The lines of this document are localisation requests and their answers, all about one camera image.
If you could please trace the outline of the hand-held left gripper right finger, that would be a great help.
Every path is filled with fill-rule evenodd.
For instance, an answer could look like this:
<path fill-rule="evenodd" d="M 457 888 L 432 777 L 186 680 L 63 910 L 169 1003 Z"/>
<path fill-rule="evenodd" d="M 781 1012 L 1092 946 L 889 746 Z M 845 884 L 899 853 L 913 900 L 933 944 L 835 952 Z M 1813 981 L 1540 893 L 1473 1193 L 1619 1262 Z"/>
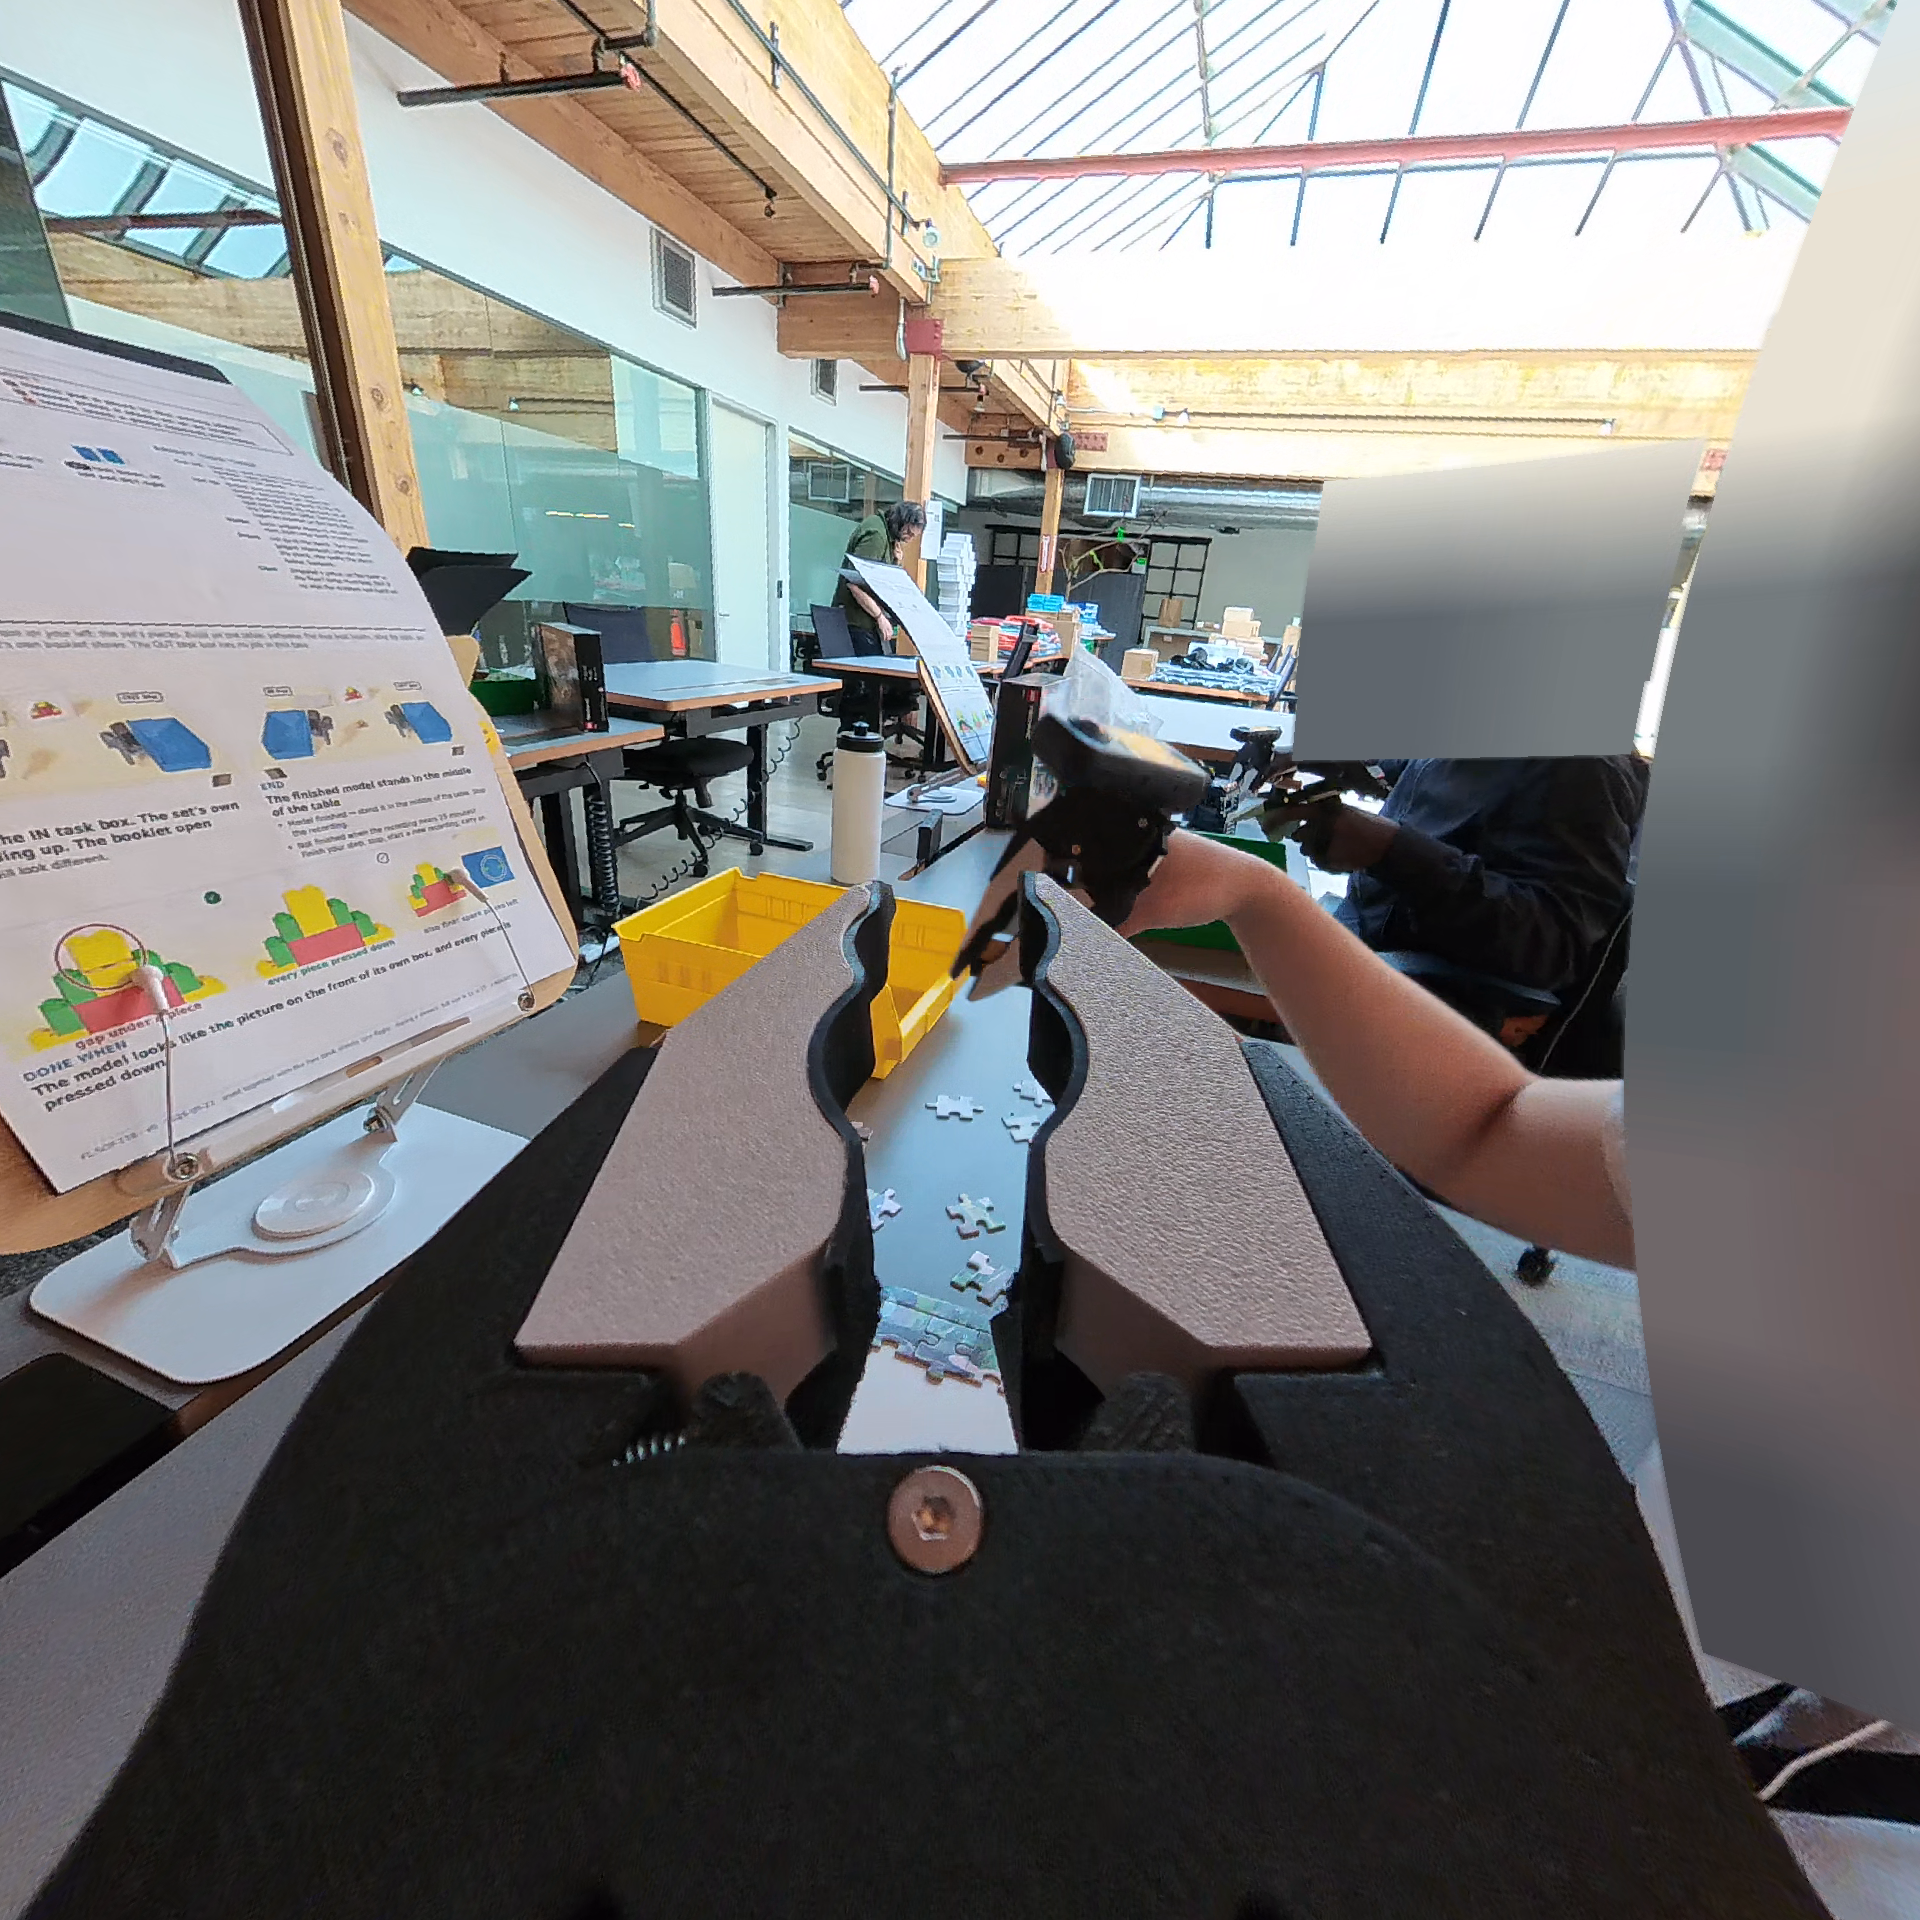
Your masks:
<path fill-rule="evenodd" d="M 1239 1033 L 1038 874 L 1021 967 L 1055 1110 L 1000 1321 L 1018 1439 L 1074 1446 L 1134 1374 L 1173 1379 L 1173 1424 L 1216 1448 L 1235 1376 L 1373 1387 L 1373 1342 Z"/>

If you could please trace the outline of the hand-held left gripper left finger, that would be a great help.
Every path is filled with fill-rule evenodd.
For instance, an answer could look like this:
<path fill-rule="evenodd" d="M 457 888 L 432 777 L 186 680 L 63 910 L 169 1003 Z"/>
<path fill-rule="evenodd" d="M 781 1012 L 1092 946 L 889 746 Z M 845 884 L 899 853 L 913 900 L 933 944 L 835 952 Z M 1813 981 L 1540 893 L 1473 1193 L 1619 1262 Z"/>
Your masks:
<path fill-rule="evenodd" d="M 865 1151 L 895 902 L 854 885 L 660 1043 L 516 1335 L 523 1359 L 644 1368 L 688 1403 L 755 1374 L 832 1448 L 876 1333 Z"/>

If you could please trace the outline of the group of puzzle pieces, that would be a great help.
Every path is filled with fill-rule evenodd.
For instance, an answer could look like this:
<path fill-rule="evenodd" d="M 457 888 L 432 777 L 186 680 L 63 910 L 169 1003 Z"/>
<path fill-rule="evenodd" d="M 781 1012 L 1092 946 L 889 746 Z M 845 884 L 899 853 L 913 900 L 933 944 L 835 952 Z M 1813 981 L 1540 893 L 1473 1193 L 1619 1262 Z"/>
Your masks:
<path fill-rule="evenodd" d="M 1022 1065 L 897 1068 L 854 1105 L 876 1280 L 994 1302 L 1021 1265 L 1028 1156 L 1051 1100 Z"/>

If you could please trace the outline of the partly assembled jigsaw puzzle board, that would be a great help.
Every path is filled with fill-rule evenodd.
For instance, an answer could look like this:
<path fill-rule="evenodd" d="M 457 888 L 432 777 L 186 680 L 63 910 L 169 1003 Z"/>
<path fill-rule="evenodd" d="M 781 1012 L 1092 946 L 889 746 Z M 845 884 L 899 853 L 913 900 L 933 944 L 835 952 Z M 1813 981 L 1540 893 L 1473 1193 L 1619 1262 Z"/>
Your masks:
<path fill-rule="evenodd" d="M 895 1358 L 918 1364 L 928 1380 L 955 1379 L 1005 1393 L 993 1316 L 979 1302 L 885 1284 L 878 1290 L 873 1349 L 892 1349 Z"/>

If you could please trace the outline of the wooden-edged office desk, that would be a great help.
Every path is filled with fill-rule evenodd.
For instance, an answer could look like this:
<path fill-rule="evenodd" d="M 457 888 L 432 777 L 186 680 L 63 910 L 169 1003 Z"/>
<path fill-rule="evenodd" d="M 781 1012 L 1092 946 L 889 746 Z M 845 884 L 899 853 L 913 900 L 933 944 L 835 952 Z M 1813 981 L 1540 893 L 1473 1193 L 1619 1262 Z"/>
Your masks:
<path fill-rule="evenodd" d="M 646 760 L 668 753 L 698 760 L 704 791 L 711 780 L 730 773 L 747 777 L 743 820 L 722 818 L 707 803 L 688 811 L 688 828 L 701 825 L 743 839 L 755 856 L 765 847 L 809 851 L 813 841 L 774 834 L 765 824 L 765 733 L 781 719 L 803 719 L 818 709 L 837 678 L 817 678 L 773 669 L 734 669 L 701 659 L 629 662 L 605 669 L 605 731 L 581 731 L 550 709 L 503 716 L 497 733 L 516 770 L 540 763 L 581 760 L 584 815 L 590 853 L 593 903 L 604 923 L 619 917 L 616 851 L 660 825 L 673 824 L 685 803 L 655 806 L 649 813 L 616 824 L 610 784 L 626 777 L 626 757 Z"/>

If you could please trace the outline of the clear plastic bag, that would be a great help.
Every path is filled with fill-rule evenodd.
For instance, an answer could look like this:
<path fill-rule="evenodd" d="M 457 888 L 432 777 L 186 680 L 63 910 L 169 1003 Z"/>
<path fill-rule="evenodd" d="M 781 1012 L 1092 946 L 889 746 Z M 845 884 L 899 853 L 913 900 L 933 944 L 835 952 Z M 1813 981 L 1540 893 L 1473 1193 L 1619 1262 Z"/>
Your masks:
<path fill-rule="evenodd" d="M 1043 694 L 1040 709 L 1046 716 L 1092 721 L 1109 731 L 1132 731 L 1149 738 L 1161 733 L 1161 721 L 1149 702 L 1126 687 L 1097 651 L 1082 644 L 1068 649 L 1068 664 L 1052 689 Z"/>

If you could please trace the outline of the black cardboard box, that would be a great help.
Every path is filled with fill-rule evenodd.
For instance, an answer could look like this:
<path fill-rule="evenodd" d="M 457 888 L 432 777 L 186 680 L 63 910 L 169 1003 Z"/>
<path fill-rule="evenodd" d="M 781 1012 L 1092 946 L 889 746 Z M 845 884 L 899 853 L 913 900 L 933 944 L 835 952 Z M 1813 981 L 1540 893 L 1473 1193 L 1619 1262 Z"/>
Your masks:
<path fill-rule="evenodd" d="M 567 733 L 609 733 L 604 636 L 594 626 L 540 621 L 534 626 L 542 713 Z"/>
<path fill-rule="evenodd" d="M 994 721 L 989 741 L 988 828 L 1021 828 L 1032 811 L 1055 794 L 1055 780 L 1033 757 L 1033 725 L 1043 715 L 1055 673 L 1002 674 L 994 689 Z"/>

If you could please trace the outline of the large green plastic bin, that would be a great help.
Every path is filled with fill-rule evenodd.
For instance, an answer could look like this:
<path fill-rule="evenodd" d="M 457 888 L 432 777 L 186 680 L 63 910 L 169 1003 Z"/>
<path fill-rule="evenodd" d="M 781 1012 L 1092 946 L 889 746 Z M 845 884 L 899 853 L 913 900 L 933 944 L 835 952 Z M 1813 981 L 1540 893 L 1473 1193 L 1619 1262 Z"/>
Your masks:
<path fill-rule="evenodd" d="M 1288 874 L 1288 856 L 1290 847 L 1286 839 L 1265 839 L 1265 837 L 1243 837 L 1229 833 L 1203 833 L 1194 828 L 1194 833 L 1213 843 L 1224 843 L 1247 856 L 1260 858 L 1260 863 L 1276 866 L 1279 871 Z M 1142 935 L 1142 939 L 1158 939 L 1176 946 L 1192 946 L 1220 952 L 1239 952 L 1234 930 L 1221 923 L 1195 923 L 1187 927 L 1155 927 Z"/>

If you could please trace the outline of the white water bottle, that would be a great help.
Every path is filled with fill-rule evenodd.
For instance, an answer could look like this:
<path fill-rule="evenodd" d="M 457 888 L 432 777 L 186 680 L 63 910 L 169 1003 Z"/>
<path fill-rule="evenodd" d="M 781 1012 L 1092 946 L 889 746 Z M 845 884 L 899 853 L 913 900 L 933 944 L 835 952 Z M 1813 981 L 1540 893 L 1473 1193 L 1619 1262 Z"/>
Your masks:
<path fill-rule="evenodd" d="M 843 725 L 830 757 L 828 879 L 863 885 L 878 874 L 885 806 L 885 746 L 868 723 Z"/>

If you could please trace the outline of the wooden board with white sheet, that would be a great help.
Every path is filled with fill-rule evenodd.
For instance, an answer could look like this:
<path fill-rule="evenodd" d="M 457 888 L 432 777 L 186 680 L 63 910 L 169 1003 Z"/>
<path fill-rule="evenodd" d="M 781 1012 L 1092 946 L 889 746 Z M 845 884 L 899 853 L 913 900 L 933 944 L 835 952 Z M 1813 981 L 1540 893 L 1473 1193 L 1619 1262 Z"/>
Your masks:
<path fill-rule="evenodd" d="M 925 696 L 940 716 L 952 757 L 971 774 L 980 774 L 989 763 L 994 713 L 989 694 L 966 651 L 966 643 L 904 568 L 860 556 L 852 556 L 847 568 L 876 603 L 891 610 L 897 626 L 911 636 L 918 649 L 918 674 Z"/>

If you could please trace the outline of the yellow plastic bin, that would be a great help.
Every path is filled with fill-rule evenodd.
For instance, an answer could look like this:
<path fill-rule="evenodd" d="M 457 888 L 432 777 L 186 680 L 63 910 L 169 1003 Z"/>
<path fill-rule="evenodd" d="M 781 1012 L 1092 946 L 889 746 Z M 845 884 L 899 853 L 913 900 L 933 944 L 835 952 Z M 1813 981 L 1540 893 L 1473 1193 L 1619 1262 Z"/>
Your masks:
<path fill-rule="evenodd" d="M 626 915 L 614 931 L 636 1017 L 655 1026 L 685 1019 L 839 894 L 832 884 L 726 869 Z M 897 898 L 889 977 L 873 1003 L 874 1077 L 891 1076 L 941 1019 L 965 935 L 963 910 Z"/>

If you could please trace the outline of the black office chair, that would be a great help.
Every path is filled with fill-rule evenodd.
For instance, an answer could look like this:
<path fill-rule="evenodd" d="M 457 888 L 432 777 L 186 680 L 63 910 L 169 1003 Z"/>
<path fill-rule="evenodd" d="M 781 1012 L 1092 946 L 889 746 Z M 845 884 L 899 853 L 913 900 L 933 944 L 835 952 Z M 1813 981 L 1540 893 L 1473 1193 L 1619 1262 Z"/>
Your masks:
<path fill-rule="evenodd" d="M 619 820 L 614 843 L 624 847 L 671 824 L 688 841 L 734 837 L 762 856 L 763 725 L 729 731 L 725 715 L 765 706 L 773 696 L 769 670 L 711 659 L 695 640 L 695 619 L 685 608 L 564 603 L 562 610 L 571 625 L 604 636 L 605 702 L 663 729 L 660 741 L 623 752 L 623 777 L 660 789 L 668 803 Z M 712 781 L 734 773 L 747 774 L 743 824 L 726 824 L 712 811 Z"/>

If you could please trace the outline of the wooden board with instruction sheet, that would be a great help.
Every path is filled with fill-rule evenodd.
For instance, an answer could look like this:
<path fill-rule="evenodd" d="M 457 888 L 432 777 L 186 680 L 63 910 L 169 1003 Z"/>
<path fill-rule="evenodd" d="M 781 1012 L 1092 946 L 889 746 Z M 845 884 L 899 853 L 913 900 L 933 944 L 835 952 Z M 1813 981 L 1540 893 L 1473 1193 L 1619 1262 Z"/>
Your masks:
<path fill-rule="evenodd" d="M 4 1250 L 553 1003 L 579 946 L 387 531 L 246 392 L 4 318 Z"/>

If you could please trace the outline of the red ceiling pipe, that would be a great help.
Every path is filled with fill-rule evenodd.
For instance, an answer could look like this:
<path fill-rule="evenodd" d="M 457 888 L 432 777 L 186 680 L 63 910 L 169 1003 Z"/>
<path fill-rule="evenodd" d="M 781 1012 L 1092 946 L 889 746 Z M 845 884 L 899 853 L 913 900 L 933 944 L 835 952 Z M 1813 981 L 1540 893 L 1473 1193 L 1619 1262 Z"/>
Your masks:
<path fill-rule="evenodd" d="M 1404 133 L 1365 140 L 1262 140 L 1114 155 L 1038 155 L 980 162 L 941 162 L 946 184 L 1040 182 L 1076 178 L 1169 175 L 1286 175 L 1361 165 L 1407 168 L 1428 162 L 1512 162 L 1528 156 L 1584 159 L 1633 153 L 1693 153 L 1751 145 L 1754 140 L 1838 139 L 1853 120 L 1850 106 L 1778 109 L 1751 115 L 1627 122 L 1572 130 Z"/>

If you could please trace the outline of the glass skylight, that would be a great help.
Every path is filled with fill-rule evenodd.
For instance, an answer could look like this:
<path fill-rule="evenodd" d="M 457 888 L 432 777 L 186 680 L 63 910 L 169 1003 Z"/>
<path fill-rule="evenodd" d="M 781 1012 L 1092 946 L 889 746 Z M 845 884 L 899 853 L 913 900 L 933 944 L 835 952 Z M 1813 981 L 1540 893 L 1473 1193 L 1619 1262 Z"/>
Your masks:
<path fill-rule="evenodd" d="M 949 162 L 1439 139 L 1845 109 L 1897 4 L 855 2 Z M 1800 236 L 1826 133 L 1309 175 L 974 182 L 1000 251 Z"/>

